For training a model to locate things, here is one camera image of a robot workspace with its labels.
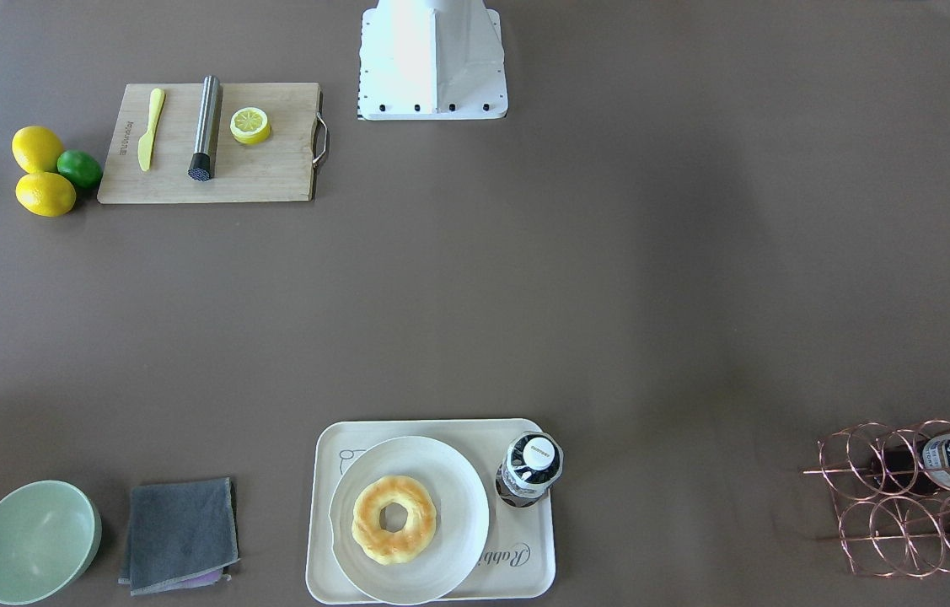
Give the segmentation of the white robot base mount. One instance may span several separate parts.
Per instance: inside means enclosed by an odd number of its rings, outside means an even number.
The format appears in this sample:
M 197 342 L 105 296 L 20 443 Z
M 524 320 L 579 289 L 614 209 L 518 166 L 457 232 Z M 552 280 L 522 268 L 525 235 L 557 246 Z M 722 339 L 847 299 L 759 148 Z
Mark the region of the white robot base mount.
M 379 1 L 362 13 L 359 57 L 360 120 L 507 115 L 501 17 L 482 1 Z

